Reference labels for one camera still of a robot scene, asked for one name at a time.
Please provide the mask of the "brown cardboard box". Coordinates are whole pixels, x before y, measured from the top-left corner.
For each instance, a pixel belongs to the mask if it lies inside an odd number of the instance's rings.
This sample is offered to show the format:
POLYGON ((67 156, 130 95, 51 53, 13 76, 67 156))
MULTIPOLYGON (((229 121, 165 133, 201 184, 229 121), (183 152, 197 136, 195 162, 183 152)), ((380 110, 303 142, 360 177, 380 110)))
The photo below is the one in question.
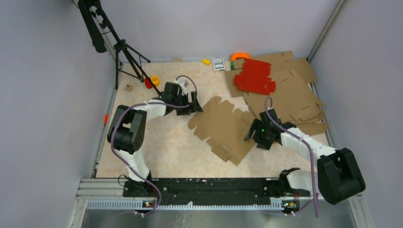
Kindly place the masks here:
POLYGON ((239 165, 255 145, 254 141, 244 140, 255 115, 235 108, 219 96, 211 98, 202 109, 188 122, 189 129, 200 140, 206 140, 211 151, 224 162, 239 165))

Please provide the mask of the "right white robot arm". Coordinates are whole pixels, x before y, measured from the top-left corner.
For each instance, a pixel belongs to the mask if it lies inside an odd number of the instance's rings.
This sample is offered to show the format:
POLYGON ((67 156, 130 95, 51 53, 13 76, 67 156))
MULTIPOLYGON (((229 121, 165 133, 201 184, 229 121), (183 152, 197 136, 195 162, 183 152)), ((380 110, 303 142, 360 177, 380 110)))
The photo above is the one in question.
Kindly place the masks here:
POLYGON ((257 147, 271 149, 273 143, 296 151, 311 164, 310 171, 300 168, 283 170, 279 175, 279 191, 291 196, 297 190, 317 193, 335 205, 366 189, 366 183, 353 152, 324 145, 303 133, 291 122, 282 122, 274 109, 261 112, 254 119, 244 140, 257 147))

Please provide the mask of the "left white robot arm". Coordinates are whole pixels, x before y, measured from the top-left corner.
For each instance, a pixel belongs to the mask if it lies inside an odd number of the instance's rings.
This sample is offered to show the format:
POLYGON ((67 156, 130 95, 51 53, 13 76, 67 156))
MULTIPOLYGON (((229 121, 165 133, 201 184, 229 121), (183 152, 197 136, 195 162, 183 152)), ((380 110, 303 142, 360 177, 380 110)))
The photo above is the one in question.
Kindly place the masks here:
POLYGON ((178 116, 202 112, 197 99, 198 91, 188 92, 186 82, 175 80, 165 84, 158 97, 132 106, 119 105, 107 134, 112 153, 128 169, 129 180, 135 181, 134 190, 140 196, 152 192, 150 169, 141 151, 148 121, 175 111, 178 116))

